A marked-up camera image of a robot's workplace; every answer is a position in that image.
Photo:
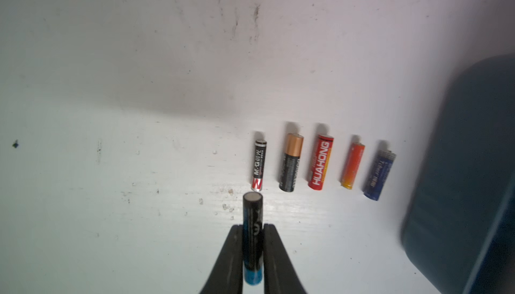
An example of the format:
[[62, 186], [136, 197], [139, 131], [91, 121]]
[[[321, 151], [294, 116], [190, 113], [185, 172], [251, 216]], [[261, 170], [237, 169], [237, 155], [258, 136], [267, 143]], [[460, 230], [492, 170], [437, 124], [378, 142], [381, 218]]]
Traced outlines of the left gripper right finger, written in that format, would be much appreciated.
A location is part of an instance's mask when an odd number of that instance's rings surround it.
[[264, 224], [264, 293], [307, 293], [273, 224]]

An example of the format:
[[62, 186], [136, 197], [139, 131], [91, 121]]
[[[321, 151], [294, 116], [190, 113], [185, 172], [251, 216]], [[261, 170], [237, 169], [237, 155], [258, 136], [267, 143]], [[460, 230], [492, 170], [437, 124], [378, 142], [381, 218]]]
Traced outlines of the black red slim battery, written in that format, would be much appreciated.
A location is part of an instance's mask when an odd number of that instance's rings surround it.
[[252, 190], [261, 192], [263, 188], [267, 142], [263, 139], [258, 139], [255, 141], [254, 147]]

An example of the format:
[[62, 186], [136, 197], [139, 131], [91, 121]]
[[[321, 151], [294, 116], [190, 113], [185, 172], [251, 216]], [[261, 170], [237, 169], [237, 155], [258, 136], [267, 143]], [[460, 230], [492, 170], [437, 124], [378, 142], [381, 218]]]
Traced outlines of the red orange battery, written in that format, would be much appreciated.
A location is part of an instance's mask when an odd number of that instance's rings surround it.
[[365, 145], [352, 143], [343, 168], [341, 185], [346, 189], [353, 189], [356, 175], [362, 160]]

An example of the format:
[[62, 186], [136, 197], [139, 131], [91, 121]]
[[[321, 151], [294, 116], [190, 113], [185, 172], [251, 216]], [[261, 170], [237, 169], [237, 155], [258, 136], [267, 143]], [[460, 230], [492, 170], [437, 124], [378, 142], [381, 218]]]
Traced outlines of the dark blue battery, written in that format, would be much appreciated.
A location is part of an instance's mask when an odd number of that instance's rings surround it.
[[363, 191], [365, 197], [374, 201], [379, 200], [395, 158], [396, 154], [389, 150], [377, 153]]

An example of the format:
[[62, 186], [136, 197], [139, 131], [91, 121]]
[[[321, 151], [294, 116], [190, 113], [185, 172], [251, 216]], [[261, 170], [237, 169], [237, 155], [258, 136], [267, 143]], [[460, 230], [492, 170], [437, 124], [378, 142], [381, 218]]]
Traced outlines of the teal plastic storage box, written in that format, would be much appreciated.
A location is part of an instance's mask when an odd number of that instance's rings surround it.
[[514, 292], [513, 54], [449, 86], [402, 245], [441, 293]]

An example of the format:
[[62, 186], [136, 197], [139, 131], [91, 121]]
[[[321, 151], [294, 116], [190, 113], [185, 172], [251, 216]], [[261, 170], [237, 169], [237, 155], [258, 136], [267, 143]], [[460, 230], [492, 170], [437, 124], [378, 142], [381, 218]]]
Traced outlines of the black teal battery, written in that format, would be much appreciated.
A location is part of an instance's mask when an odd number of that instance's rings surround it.
[[258, 285], [263, 278], [263, 195], [248, 192], [243, 196], [244, 280]]

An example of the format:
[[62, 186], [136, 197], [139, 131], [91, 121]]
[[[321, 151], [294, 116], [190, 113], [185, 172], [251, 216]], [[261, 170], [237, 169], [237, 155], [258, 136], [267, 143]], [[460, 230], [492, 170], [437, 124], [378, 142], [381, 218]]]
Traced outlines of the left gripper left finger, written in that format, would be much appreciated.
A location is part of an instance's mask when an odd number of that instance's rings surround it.
[[233, 225], [200, 293], [242, 294], [243, 226]]

